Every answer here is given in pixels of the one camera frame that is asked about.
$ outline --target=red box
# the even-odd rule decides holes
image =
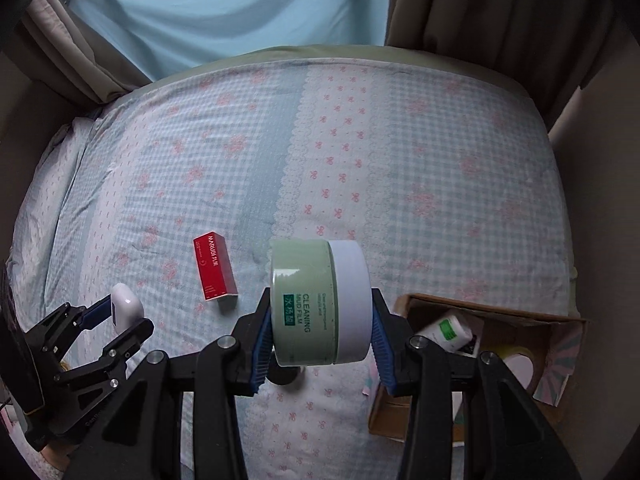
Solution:
[[[196,262],[205,300],[237,296],[236,280],[226,252],[224,237],[215,232],[194,238]]]

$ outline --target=curtain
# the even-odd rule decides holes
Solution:
[[[386,44],[510,76],[551,127],[629,37],[609,0],[391,0]]]
[[[150,82],[59,0],[33,0],[4,52],[31,79],[83,107]]]

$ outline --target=bed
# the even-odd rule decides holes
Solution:
[[[211,230],[236,305],[202,296],[192,240]],[[575,309],[562,188],[521,86],[431,54],[310,46],[204,65],[63,127],[15,224],[20,323],[124,282],[156,326],[132,367],[155,348],[197,351],[255,308],[277,237],[357,240],[388,304],[425,292]],[[65,360],[94,360],[113,337],[105,323]],[[267,382],[238,399],[250,478],[394,478],[402,445],[367,433],[367,373],[312,367],[295,391]],[[188,474],[189,397],[182,428]]]

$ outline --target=open cardboard box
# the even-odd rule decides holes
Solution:
[[[464,313],[480,317],[484,322],[480,351],[499,346],[523,346],[532,353],[534,375],[527,391],[533,394],[549,364],[550,343],[554,341],[554,332],[568,328],[578,328],[581,337],[580,348],[584,345],[586,321],[575,317],[553,316],[536,312],[523,312],[465,301],[448,300],[426,294],[407,294],[401,296],[394,305],[394,312],[407,318],[409,325],[417,332],[442,316],[447,310],[461,310]],[[557,406],[543,402],[534,402],[546,419],[555,427],[562,419],[571,392],[577,384],[572,374],[565,383],[564,391]],[[411,397],[391,397],[384,386],[378,385],[372,408],[369,412],[369,433],[404,440],[409,420]],[[456,423],[453,427],[453,441],[464,442],[464,425]]]

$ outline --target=green label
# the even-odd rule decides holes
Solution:
[[[284,304],[284,324],[286,326],[295,326],[296,325],[296,309],[295,309],[295,301],[293,294],[283,294],[282,295],[283,304]]]
[[[456,333],[454,332],[453,327],[451,326],[451,323],[448,319],[441,321],[438,326],[440,327],[440,330],[442,330],[444,339],[446,339],[447,341],[451,341],[452,339],[456,338]]]

